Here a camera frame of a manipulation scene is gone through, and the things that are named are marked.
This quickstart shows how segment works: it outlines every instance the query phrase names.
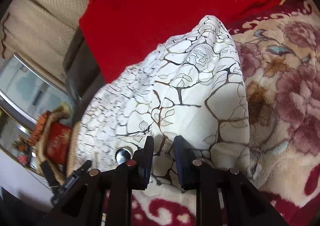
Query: round metal object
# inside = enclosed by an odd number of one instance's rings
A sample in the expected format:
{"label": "round metal object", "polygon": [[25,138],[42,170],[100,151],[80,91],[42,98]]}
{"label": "round metal object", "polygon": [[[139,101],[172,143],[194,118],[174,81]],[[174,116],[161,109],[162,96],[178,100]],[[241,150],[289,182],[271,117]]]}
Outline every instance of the round metal object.
{"label": "round metal object", "polygon": [[126,164],[127,166],[134,166],[136,163],[137,163],[137,162],[136,162],[134,159],[131,159],[131,160],[127,161],[125,164]]}
{"label": "round metal object", "polygon": [[199,166],[202,165],[202,161],[200,159],[195,159],[192,161],[193,165]]}
{"label": "round metal object", "polygon": [[99,174],[99,170],[98,169],[91,169],[89,171],[89,175],[91,175],[91,176],[96,176],[98,174]]}
{"label": "round metal object", "polygon": [[232,167],[232,168],[230,168],[230,173],[232,173],[232,174],[239,174],[239,169],[238,168],[236,168],[236,167]]}
{"label": "round metal object", "polygon": [[129,149],[121,147],[117,148],[113,155],[113,161],[118,165],[130,160],[132,158],[132,154]]}

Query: beige curtain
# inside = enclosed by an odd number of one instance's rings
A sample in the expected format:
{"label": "beige curtain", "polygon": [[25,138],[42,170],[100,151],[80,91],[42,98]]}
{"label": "beige curtain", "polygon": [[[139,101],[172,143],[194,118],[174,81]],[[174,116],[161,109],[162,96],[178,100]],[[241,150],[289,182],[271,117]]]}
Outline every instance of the beige curtain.
{"label": "beige curtain", "polygon": [[64,89],[62,61],[88,0],[13,0],[2,19],[6,57],[19,54]]}

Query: metal screw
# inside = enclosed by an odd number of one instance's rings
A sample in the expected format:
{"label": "metal screw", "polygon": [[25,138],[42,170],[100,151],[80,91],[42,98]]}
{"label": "metal screw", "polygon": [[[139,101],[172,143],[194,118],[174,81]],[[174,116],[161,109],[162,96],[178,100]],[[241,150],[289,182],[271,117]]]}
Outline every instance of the metal screw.
{"label": "metal screw", "polygon": [[134,159],[128,160],[125,164],[127,166],[134,166],[137,162]]}
{"label": "metal screw", "polygon": [[96,176],[99,174],[99,170],[98,169],[91,169],[89,172],[89,175],[91,176]]}
{"label": "metal screw", "polygon": [[239,169],[238,168],[236,168],[236,167],[232,167],[232,168],[230,168],[230,173],[232,173],[232,174],[239,174]]}
{"label": "metal screw", "polygon": [[200,159],[195,159],[195,160],[192,161],[192,163],[193,163],[194,165],[196,165],[196,166],[202,165],[202,161],[201,161]]}

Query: white patterned fabric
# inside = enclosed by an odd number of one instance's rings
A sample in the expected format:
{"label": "white patterned fabric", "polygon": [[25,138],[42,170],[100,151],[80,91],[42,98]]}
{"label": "white patterned fabric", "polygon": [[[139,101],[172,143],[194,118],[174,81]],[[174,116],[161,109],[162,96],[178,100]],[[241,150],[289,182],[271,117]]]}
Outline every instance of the white patterned fabric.
{"label": "white patterned fabric", "polygon": [[178,190],[176,135],[191,143],[198,158],[246,172],[245,87],[235,44],[216,17],[205,16],[191,32],[169,38],[96,93],[82,118],[75,169],[87,159],[101,171],[113,169],[115,149],[142,148],[144,135],[154,137],[155,148],[151,182],[135,194],[138,201],[160,193],[184,204],[194,198]]}
{"label": "white patterned fabric", "polygon": [[4,45],[63,87],[62,62],[87,5],[88,0],[13,0]]}

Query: white wall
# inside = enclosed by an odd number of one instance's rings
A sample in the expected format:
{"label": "white wall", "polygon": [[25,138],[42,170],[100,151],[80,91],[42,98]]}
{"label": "white wall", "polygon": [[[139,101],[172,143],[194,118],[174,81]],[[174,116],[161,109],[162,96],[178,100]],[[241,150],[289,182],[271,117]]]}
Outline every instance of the white wall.
{"label": "white wall", "polygon": [[49,187],[43,177],[26,170],[0,149],[0,186],[23,202],[47,212],[52,208],[52,192],[43,184]]}

